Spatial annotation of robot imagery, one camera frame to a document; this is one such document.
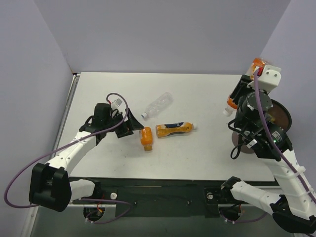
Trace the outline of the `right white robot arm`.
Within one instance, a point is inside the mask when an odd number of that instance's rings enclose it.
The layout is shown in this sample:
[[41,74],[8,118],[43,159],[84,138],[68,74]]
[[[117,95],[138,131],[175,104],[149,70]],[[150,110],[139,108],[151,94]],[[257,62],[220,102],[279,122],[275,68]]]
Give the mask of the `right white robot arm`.
[[237,134],[232,152],[239,154],[242,146],[252,149],[271,171],[282,193],[262,190],[233,176],[221,185],[220,195],[226,202],[246,202],[265,211],[289,233],[310,235],[316,231],[316,194],[286,132],[267,117],[273,104],[264,76],[241,76],[229,96],[237,111],[228,128]]

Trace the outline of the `orange floral tea bottle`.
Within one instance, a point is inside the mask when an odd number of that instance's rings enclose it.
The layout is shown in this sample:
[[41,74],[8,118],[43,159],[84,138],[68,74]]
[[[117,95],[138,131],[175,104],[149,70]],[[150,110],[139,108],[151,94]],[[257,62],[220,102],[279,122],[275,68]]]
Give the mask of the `orange floral tea bottle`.
[[234,101],[234,98],[243,87],[247,86],[253,80],[255,69],[258,67],[259,69],[263,70],[263,68],[267,64],[269,64],[269,61],[266,61],[262,58],[255,58],[252,61],[246,73],[241,76],[236,87],[233,89],[232,93],[227,98],[227,105],[223,111],[223,114],[225,116],[230,117],[232,113],[235,110],[237,110],[237,102]]

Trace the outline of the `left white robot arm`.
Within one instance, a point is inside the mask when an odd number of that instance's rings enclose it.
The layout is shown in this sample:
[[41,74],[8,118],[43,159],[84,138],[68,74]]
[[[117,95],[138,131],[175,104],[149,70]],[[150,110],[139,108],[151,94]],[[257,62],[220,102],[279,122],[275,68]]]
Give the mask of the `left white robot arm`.
[[107,103],[98,103],[84,125],[69,144],[47,163],[37,163],[32,170],[29,201],[62,212],[71,201],[85,198],[97,203],[102,196],[101,185],[89,178],[70,181],[69,175],[82,158],[95,148],[107,133],[118,138],[132,135],[144,126],[126,110],[119,112]]

